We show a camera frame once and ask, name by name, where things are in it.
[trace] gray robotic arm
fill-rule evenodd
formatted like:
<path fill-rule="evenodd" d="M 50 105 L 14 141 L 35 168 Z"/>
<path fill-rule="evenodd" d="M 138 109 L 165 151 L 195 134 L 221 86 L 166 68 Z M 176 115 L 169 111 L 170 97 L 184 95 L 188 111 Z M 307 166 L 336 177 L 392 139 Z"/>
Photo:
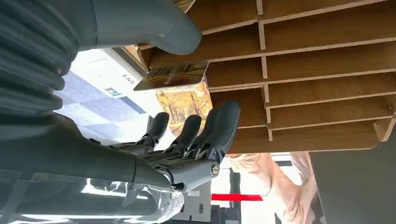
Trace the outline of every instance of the gray robotic arm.
<path fill-rule="evenodd" d="M 216 176 L 236 131 L 235 102 L 211 112 L 197 138 L 201 118 L 190 117 L 160 152 L 167 114 L 140 141 L 109 147 L 53 112 L 62 107 L 53 91 L 81 50 L 149 42 L 189 54 L 200 40 L 169 0 L 0 0 L 0 223 L 150 222 L 172 210 L 175 192 Z"/>

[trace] gray panel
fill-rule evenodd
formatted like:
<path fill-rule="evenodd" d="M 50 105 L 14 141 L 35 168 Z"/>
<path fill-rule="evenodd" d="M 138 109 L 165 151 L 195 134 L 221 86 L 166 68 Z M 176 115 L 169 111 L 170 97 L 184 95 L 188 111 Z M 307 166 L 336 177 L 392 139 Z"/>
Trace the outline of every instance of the gray panel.
<path fill-rule="evenodd" d="M 371 150 L 310 153 L 327 224 L 395 221 L 396 133 Z"/>
<path fill-rule="evenodd" d="M 172 219 L 175 220 L 191 220 L 199 222 L 210 222 L 212 215 L 211 206 L 211 182 L 206 182 L 201 186 L 193 189 L 184 195 L 184 209 L 183 212 L 175 215 Z"/>

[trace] transparent plastic cover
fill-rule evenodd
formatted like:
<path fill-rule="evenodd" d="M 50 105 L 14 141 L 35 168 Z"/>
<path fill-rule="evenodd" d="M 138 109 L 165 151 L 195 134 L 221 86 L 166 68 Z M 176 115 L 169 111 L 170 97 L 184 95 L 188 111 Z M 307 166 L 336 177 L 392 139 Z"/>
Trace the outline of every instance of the transparent plastic cover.
<path fill-rule="evenodd" d="M 148 184 L 0 170 L 0 223 L 162 223 L 183 195 Z"/>

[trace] person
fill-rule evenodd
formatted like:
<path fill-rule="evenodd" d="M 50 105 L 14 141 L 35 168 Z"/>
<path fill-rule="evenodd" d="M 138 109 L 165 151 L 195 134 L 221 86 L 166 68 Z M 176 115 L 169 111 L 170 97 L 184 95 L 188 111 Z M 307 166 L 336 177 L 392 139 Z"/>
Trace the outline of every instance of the person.
<path fill-rule="evenodd" d="M 263 183 L 263 200 L 268 202 L 282 224 L 325 223 L 316 217 L 311 204 L 318 201 L 318 188 L 307 152 L 290 153 L 291 162 L 297 168 L 302 185 L 294 184 L 272 160 L 270 153 L 232 154 L 234 172 L 250 173 Z"/>

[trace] wooden shelf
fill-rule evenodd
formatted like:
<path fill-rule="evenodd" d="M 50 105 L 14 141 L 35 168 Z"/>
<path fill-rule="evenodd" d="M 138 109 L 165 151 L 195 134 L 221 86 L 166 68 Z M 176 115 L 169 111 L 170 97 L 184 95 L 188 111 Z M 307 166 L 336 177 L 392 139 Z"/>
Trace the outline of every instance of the wooden shelf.
<path fill-rule="evenodd" d="M 263 23 L 273 23 L 310 15 L 353 8 L 384 0 L 262 0 Z"/>
<path fill-rule="evenodd" d="M 269 108 L 396 94 L 396 73 L 269 85 Z"/>
<path fill-rule="evenodd" d="M 257 22 L 257 6 L 255 0 L 196 0 L 187 15 L 206 35 Z"/>
<path fill-rule="evenodd" d="M 273 131 L 238 129 L 229 154 L 371 149 L 378 143 L 372 121 Z"/>
<path fill-rule="evenodd" d="M 383 97 L 370 97 L 329 103 L 271 109 L 275 130 L 391 118 L 393 112 Z"/>
<path fill-rule="evenodd" d="M 387 2 L 265 24 L 260 50 L 257 24 L 205 35 L 197 50 L 176 56 L 154 49 L 150 67 L 251 57 L 396 41 L 395 8 Z"/>
<path fill-rule="evenodd" d="M 259 57 L 210 63 L 206 79 L 211 92 L 256 88 L 265 80 Z"/>
<path fill-rule="evenodd" d="M 236 90 L 211 93 L 213 107 L 221 107 L 228 100 L 240 104 L 238 128 L 265 126 L 267 123 L 261 89 Z"/>
<path fill-rule="evenodd" d="M 268 84 L 396 71 L 396 42 L 267 57 Z"/>

